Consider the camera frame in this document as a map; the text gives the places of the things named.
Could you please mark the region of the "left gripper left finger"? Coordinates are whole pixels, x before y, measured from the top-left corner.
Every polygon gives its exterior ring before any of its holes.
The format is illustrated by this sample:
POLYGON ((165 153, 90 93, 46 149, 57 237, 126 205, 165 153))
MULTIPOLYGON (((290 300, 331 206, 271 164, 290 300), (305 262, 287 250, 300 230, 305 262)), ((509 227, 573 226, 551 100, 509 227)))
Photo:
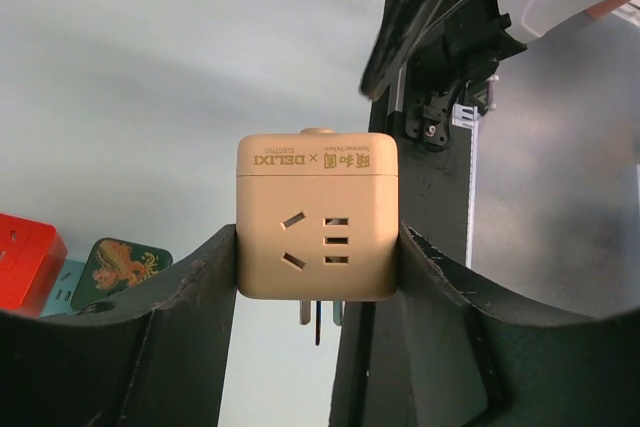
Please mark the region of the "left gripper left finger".
POLYGON ((222 227, 151 279, 73 315, 1 316, 5 426, 214 426, 236 300, 222 227))

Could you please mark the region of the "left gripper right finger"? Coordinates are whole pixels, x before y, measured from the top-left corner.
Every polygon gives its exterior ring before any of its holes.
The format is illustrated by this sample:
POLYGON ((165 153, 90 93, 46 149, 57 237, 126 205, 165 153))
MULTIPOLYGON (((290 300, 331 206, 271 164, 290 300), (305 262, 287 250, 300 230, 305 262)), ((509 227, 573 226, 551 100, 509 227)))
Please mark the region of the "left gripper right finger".
POLYGON ((464 426, 635 426, 639 313, 591 317, 517 294, 460 266, 448 284, 468 308, 487 405, 464 426))

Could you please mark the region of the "dark green cube adapter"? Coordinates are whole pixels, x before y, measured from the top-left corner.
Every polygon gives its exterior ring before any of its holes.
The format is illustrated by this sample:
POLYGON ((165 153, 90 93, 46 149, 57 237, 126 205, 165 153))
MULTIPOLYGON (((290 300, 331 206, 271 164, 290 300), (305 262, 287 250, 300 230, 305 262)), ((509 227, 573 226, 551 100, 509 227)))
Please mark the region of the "dark green cube adapter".
POLYGON ((71 298, 74 311, 138 285, 173 264, 172 254, 153 247, 104 237, 92 247, 71 298))

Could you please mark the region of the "teal triangular power socket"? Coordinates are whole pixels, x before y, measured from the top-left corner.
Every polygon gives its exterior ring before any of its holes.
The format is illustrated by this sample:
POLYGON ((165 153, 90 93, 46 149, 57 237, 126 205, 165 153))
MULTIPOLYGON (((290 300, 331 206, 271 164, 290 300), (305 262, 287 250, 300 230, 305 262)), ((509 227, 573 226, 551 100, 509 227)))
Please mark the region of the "teal triangular power socket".
POLYGON ((78 286, 84 264, 79 261, 66 260, 51 289, 49 297, 40 317, 67 315, 73 312, 71 299, 78 286))

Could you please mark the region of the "red cube plug adapter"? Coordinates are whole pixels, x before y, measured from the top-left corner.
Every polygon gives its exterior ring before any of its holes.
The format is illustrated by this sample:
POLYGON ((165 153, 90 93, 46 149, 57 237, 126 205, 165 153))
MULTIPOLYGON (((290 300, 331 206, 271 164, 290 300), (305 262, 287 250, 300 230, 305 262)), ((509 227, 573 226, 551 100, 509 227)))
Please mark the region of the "red cube plug adapter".
POLYGON ((1 309, 39 317, 68 250, 50 224, 1 215, 1 309))

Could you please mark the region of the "beige cube plug adapter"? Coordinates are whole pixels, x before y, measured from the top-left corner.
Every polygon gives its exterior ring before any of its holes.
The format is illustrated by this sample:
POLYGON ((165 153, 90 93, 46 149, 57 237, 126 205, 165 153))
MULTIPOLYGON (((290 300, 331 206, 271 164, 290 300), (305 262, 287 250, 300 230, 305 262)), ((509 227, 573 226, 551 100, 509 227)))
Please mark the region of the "beige cube plug adapter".
POLYGON ((383 133, 305 129, 243 138, 236 162, 237 286, 300 302, 300 322, 333 302, 397 289, 399 169, 383 133))

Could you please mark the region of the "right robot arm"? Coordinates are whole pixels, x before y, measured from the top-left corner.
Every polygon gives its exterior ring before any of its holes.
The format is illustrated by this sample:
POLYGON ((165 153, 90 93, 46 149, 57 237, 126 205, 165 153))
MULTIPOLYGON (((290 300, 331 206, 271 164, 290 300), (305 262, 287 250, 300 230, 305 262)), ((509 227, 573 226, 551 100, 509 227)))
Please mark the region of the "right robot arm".
POLYGON ((488 111, 502 61, 583 11, 624 1, 385 0, 360 92, 400 111, 408 139, 442 150, 457 108, 488 111))

